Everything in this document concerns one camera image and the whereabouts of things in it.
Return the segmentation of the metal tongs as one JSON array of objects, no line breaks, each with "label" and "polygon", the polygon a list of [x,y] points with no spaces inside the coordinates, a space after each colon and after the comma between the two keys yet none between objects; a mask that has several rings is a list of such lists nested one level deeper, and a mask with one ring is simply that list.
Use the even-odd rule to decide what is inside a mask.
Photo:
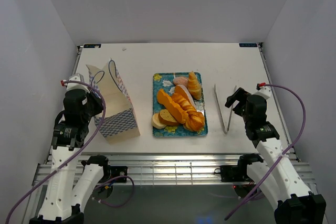
[{"label": "metal tongs", "polygon": [[222,89],[217,84],[214,84],[214,95],[222,130],[225,135],[233,135],[233,105],[230,108],[225,107],[226,98],[223,97]]}]

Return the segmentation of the blue checkered paper bag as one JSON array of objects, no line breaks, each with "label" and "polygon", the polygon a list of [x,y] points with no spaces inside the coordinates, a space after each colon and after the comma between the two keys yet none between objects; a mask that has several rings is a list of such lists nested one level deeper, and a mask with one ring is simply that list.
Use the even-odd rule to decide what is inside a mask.
[{"label": "blue checkered paper bag", "polygon": [[87,69],[89,83],[103,95],[106,103],[99,130],[106,142],[114,144],[140,136],[135,110],[115,61],[109,60],[102,69],[92,65],[87,65]]}]

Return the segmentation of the fake croissant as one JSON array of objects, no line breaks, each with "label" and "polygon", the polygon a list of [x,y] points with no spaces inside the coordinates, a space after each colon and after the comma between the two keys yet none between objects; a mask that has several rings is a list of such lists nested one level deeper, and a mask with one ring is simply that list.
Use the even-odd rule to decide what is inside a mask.
[{"label": "fake croissant", "polygon": [[188,74],[187,88],[192,97],[200,100],[202,97],[202,86],[198,81],[196,74],[192,71]]}]

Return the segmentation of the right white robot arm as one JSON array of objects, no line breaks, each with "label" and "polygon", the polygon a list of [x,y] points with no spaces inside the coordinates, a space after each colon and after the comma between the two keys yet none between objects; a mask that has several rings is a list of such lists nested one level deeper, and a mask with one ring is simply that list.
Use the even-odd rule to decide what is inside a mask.
[{"label": "right white robot arm", "polygon": [[267,99],[272,87],[259,83],[254,94],[238,88],[226,100],[225,107],[233,107],[234,113],[243,118],[246,135],[257,153],[243,155],[238,161],[238,177],[251,179],[255,185],[225,219],[260,190],[274,209],[276,223],[322,223],[326,209],[324,197],[313,193],[303,182],[287,155],[293,146],[283,148],[278,132],[267,121]]}]

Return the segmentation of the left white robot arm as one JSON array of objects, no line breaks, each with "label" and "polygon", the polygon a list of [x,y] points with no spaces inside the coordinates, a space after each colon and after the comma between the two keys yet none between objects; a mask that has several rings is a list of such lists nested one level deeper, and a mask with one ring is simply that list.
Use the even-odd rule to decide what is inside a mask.
[{"label": "left white robot arm", "polygon": [[83,161],[83,173],[74,182],[80,150],[89,133],[91,118],[103,111],[102,101],[86,89],[65,93],[61,121],[54,125],[51,145],[51,177],[45,199],[30,223],[83,223],[86,203],[99,182],[111,177],[105,156]]}]

